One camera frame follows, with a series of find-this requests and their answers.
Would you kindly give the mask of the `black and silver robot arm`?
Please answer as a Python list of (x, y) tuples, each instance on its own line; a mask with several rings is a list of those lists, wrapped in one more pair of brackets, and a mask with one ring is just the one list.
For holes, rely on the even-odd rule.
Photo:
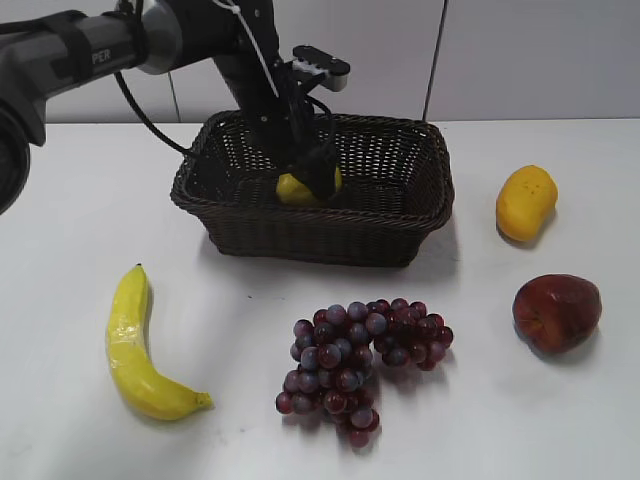
[(331, 75), (314, 51), (299, 68), (279, 53), (269, 1), (122, 1), (87, 16), (67, 10), (1, 27), (1, 205), (11, 207), (30, 170), (30, 149), (46, 140), (47, 102), (137, 68), (165, 74), (212, 60), (257, 140), (281, 173), (320, 200), (336, 193), (331, 136), (315, 124), (312, 89)]

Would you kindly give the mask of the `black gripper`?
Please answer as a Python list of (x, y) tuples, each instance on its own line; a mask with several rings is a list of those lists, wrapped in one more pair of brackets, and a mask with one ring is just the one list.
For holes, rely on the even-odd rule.
[(258, 146), (291, 173), (318, 200), (336, 193), (336, 154), (320, 146), (314, 112), (291, 65), (275, 52), (260, 60), (255, 52), (219, 55), (214, 63), (236, 100)]

